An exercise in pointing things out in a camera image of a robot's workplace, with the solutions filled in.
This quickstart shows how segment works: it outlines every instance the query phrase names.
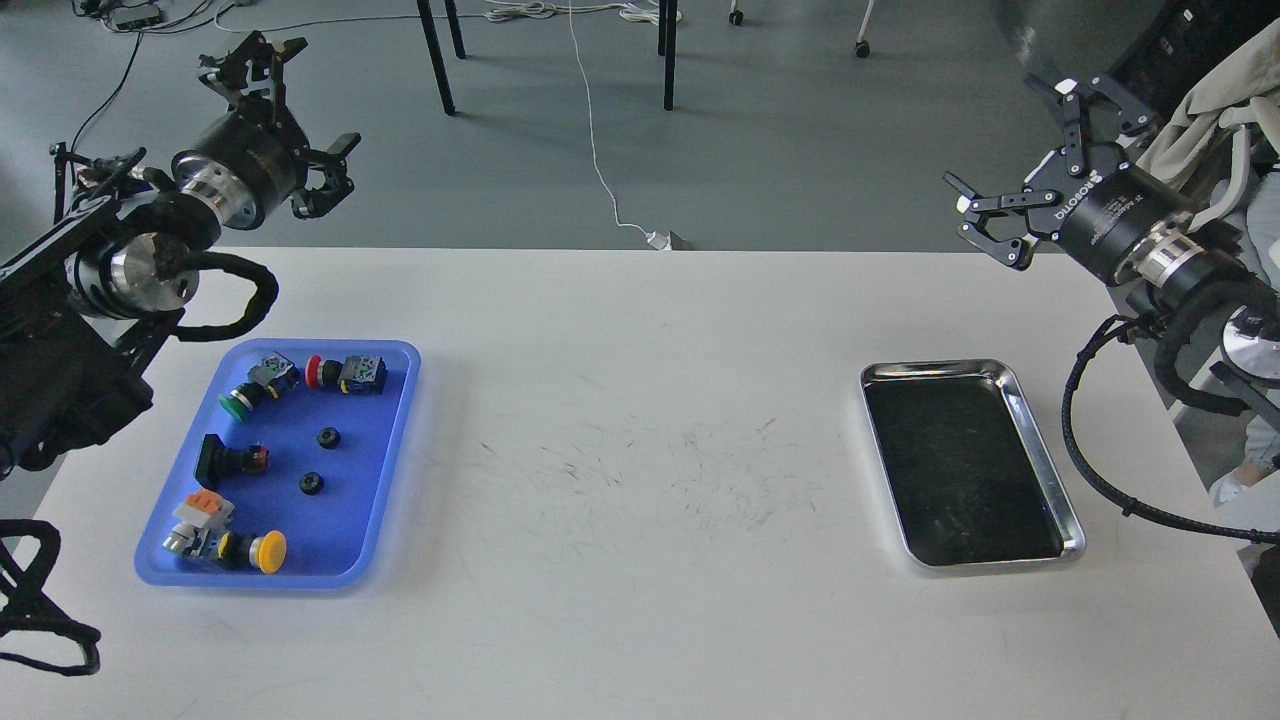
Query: blue tray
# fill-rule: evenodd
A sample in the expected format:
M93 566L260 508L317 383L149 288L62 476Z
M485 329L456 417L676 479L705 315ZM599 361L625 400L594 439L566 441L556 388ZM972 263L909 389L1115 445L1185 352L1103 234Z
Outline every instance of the blue tray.
M300 370L311 355L339 361L348 355L380 355L387 383L381 395L343 395L300 382L280 400L264 401L246 421L234 420L218 405L219 393L244 382L244 373L271 352L284 355ZM260 589L334 589L360 577L378 544L421 363L417 350L399 341L261 338L229 350L138 538L133 553L138 577L152 585ZM316 443L316 433L328 425L342 433L333 450ZM224 478L218 492L236 503L232 530L284 533L288 553L273 575L206 568L161 547L178 523L174 509L200 489L192 471L206 433L218 433L230 448L262 445L270 452L266 473ZM298 489L307 471L324 477L320 493L306 496Z

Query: gray floor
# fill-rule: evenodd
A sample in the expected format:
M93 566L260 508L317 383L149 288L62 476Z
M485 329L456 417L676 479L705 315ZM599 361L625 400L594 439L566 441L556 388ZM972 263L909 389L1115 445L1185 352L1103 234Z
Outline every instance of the gray floor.
M440 12L443 3L434 5ZM852 56L861 1L744 0L742 27L726 22L727 5L681 4L673 113L662 110L653 26L613 13L575 20L599 159L623 220L675 229L699 250L964 252L943 170L1007 191L1061 141L1021 86L1024 70L992 8L1032 20L1041 28L1033 45L1083 74L1108 65L1161 3L887 0L877 5L867 59ZM193 0L161 6L174 15ZM485 5L458 6L467 14ZM411 12L413 4L390 0L259 0L224 23ZM639 232L613 227L591 168L567 19L468 18L463 33L471 56L447 56L456 118L440 111L416 20L271 33L310 42L287 81L312 142L364 135L351 156L357 190L323 220L280 211L223 242L646 250ZM196 58L230 37L212 26L145 37L128 83L81 151L145 145L150 161L166 167L223 111L196 81ZM47 228L46 149L69 140L106 97L132 44L72 17L67 3L0 3L0 251ZM29 512L40 488L17 475L0 484L0 514Z

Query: stainless steel tray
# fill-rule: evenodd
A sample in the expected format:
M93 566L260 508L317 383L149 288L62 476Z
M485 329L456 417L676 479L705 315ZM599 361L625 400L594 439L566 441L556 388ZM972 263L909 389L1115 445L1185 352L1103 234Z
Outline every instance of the stainless steel tray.
M906 551L933 569L1079 557L1084 532L1018 378L996 360L884 363L863 397Z

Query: black table leg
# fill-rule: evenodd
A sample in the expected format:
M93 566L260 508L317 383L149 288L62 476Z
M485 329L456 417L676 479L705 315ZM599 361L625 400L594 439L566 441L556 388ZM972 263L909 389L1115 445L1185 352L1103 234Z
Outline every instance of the black table leg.
M677 0L666 0L667 5L667 77L666 88L662 100L662 108L664 110L671 110L675 102L676 95L676 22L677 17Z
M658 56L667 54L667 0L658 0Z
M444 0L444 14L449 17L449 35L453 36L453 54L460 60L467 59L467 49L462 46L462 26L458 24L458 5L453 0Z
M444 73L440 38L435 36L435 20L431 19L431 0L417 0L417 14L422 19L422 33L426 35L426 50L431 54L431 69L435 70L435 85L440 88L440 104L444 105L444 114L456 115L458 110L453 106L449 76Z

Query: black nut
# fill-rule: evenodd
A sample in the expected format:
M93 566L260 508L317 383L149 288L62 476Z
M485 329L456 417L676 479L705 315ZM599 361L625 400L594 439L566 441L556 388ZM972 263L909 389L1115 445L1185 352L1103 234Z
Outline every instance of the black nut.
M320 447L325 450L333 450L338 447L338 443L340 441L342 441L342 433L338 432L338 428L325 428L320 430L319 434L316 434L316 442L320 443Z
M307 473L298 480L298 489L302 491L302 495L316 495L324 489L324 478L320 477L320 473Z

